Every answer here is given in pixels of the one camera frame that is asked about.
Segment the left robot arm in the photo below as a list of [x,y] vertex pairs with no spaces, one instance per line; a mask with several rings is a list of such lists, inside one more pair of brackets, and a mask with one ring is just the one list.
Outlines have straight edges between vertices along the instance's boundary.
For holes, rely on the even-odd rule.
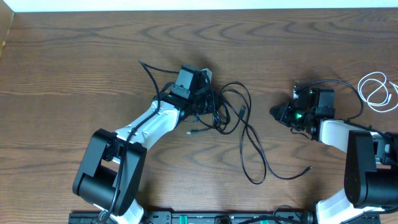
[[140,223],[144,209],[136,195],[148,150],[189,116],[215,112],[217,94],[208,68],[182,65],[175,82],[156,89],[149,109],[113,132],[91,136],[72,191],[101,211],[88,223]]

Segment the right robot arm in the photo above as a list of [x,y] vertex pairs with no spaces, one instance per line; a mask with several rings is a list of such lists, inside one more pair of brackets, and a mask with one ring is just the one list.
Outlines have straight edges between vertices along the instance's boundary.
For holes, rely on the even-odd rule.
[[397,211],[397,135],[335,119],[332,89],[295,89],[294,98],[271,108],[295,134],[346,154],[344,187],[316,203],[305,223],[370,222]]

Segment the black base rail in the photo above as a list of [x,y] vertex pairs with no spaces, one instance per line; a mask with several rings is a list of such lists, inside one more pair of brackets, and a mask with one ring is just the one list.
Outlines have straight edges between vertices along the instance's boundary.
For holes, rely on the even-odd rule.
[[[69,224],[98,223],[99,213],[70,213]],[[216,224],[241,223],[261,216],[286,218],[301,223],[315,223],[315,218],[309,212],[293,212],[282,210],[268,213],[177,213],[168,211],[147,212],[139,223],[144,224]],[[381,224],[379,215],[368,216],[348,223]]]

